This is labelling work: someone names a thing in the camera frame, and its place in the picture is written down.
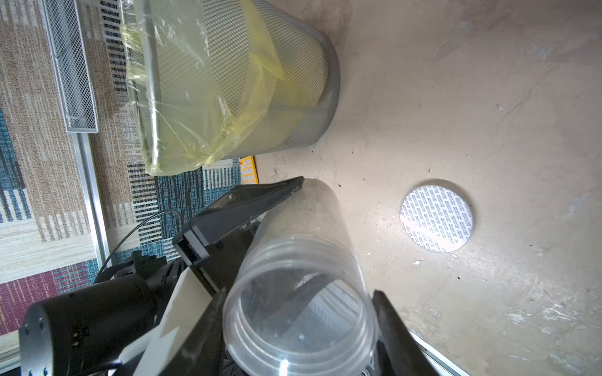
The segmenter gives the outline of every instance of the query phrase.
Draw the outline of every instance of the trash bag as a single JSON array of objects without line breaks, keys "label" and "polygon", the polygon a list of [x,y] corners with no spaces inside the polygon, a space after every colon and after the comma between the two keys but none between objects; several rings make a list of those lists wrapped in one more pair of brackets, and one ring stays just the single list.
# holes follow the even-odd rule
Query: trash bag
[{"label": "trash bag", "polygon": [[283,78],[250,0],[123,0],[126,82],[146,173],[196,170],[236,149]]}]

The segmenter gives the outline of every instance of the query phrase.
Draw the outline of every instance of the patterned rug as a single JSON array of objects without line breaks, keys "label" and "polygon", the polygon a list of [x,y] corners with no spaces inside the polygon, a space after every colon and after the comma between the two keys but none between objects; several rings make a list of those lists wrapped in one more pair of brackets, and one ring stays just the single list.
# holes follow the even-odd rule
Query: patterned rug
[{"label": "patterned rug", "polygon": [[[177,176],[144,173],[125,88],[116,0],[84,0],[82,19],[99,133],[92,135],[110,248],[148,216],[186,220],[241,181],[238,160]],[[98,270],[70,137],[64,131],[36,0],[0,0],[0,353],[18,346],[29,304],[89,285]],[[116,255],[177,257],[169,214],[148,222]]]}]

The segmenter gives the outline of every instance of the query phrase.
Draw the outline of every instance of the beige floor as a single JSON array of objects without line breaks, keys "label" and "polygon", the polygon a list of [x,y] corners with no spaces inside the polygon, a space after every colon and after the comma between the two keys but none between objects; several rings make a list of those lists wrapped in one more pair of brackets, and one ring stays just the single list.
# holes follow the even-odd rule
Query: beige floor
[{"label": "beige floor", "polygon": [[[369,288],[470,374],[602,375],[602,2],[273,2],[329,33],[342,86],[260,181],[331,184]],[[400,226],[434,179],[476,216],[457,258]]]}]

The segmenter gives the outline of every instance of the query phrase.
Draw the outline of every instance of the clear plastic jar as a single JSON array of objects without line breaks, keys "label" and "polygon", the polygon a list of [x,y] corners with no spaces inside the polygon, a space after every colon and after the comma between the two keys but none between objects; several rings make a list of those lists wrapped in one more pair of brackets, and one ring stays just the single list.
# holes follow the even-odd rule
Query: clear plastic jar
[{"label": "clear plastic jar", "polygon": [[224,337],[250,375],[356,375],[378,326],[338,200],[324,182],[268,211],[224,307]]}]

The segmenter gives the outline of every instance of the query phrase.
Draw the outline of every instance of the black cable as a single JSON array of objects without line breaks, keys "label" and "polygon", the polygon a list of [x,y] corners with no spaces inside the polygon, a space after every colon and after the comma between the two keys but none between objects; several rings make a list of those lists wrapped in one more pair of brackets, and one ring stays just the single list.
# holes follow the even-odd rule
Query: black cable
[{"label": "black cable", "polygon": [[148,217],[144,221],[138,223],[138,225],[136,227],[134,227],[134,229],[131,230],[126,236],[124,236],[123,239],[121,239],[121,241],[117,244],[117,246],[115,248],[113,248],[113,250],[111,251],[111,253],[109,253],[107,259],[105,260],[105,263],[102,264],[100,270],[98,271],[98,273],[96,275],[96,278],[94,279],[94,283],[96,283],[96,281],[98,281],[98,277],[100,276],[100,274],[102,273],[102,271],[105,269],[105,267],[107,266],[107,264],[109,263],[109,261],[111,260],[111,258],[115,254],[115,252],[119,249],[119,247],[121,247],[121,245],[123,244],[123,242],[125,242],[129,238],[130,235],[132,235],[134,232],[136,232],[136,230],[138,230],[139,228],[141,228],[142,225],[144,225],[145,223],[147,223],[151,219],[159,217],[161,214],[169,213],[169,212],[175,213],[175,214],[177,214],[180,217],[180,229],[182,229],[184,227],[184,216],[182,215],[182,213],[180,213],[177,210],[165,209],[163,211],[160,211],[159,213],[155,213],[155,214],[151,215],[150,217]]}]

